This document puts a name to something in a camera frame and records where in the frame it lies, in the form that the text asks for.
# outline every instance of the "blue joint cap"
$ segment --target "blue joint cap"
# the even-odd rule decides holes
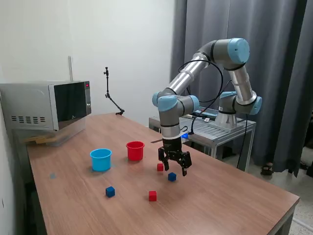
[[[244,64],[250,56],[249,43],[243,38],[233,38],[227,45],[227,52],[235,64]]]
[[[260,111],[261,106],[262,106],[262,97],[258,96],[249,114],[256,115]]]
[[[153,103],[153,105],[156,106],[156,107],[157,107],[157,96],[158,96],[158,94],[159,94],[159,92],[156,92],[156,93],[154,93],[153,96],[152,96],[152,103]]]
[[[160,112],[168,111],[175,107],[177,98],[175,95],[165,95],[157,99],[157,108]]]
[[[224,98],[224,97],[231,96],[231,95],[234,95],[234,94],[237,94],[237,92],[223,92],[221,94],[220,98]]]
[[[190,98],[192,99],[192,102],[194,102],[194,108],[192,110],[192,112],[198,110],[200,103],[197,97],[195,97],[194,95],[190,95]]]

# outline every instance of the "white wall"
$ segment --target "white wall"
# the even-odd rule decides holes
[[[90,80],[93,114],[117,112],[148,125],[154,92],[169,83],[174,0],[69,0],[74,80]]]
[[[67,1],[2,0],[0,64],[7,81],[69,80]]]
[[[0,65],[0,82],[3,82],[3,74]],[[19,190],[21,179],[15,173],[15,161],[13,159],[9,139],[6,133],[2,109],[0,104],[0,234],[21,234],[23,227],[23,195]]]
[[[117,112],[144,125],[157,115],[154,92],[170,79],[175,0],[3,0],[0,2],[0,82],[90,80],[92,113]],[[23,201],[0,112],[0,234],[18,234]]]

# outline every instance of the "red cube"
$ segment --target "red cube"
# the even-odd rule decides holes
[[[156,165],[156,169],[157,169],[158,171],[163,171],[163,164],[162,164],[162,163],[158,163],[158,164]]]
[[[157,200],[157,191],[149,191],[149,201],[155,202]]]

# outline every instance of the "gray curtain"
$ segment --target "gray curtain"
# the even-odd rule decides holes
[[[273,162],[273,170],[298,174],[313,104],[313,1],[306,0],[178,0],[172,78],[205,43],[245,38],[250,45],[246,69],[253,90],[263,98],[257,116],[252,157],[257,165]],[[224,84],[229,80],[224,72]],[[199,100],[214,98],[220,78],[214,67],[191,85]],[[226,91],[234,90],[228,85]]]

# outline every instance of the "floor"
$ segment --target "floor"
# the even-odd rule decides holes
[[[311,164],[313,161],[313,149],[304,147],[301,160],[308,165]],[[237,161],[238,156],[229,157],[224,160],[224,162],[234,166],[237,165]],[[250,162],[248,170],[250,174],[301,197],[295,209],[294,217],[313,227],[313,178],[307,176],[304,170],[299,171],[297,178],[293,174],[289,174],[287,170],[282,173],[274,173],[270,177],[265,177],[260,174],[260,170],[260,167],[254,165],[253,161]],[[289,234],[313,235],[313,232],[292,222]]]

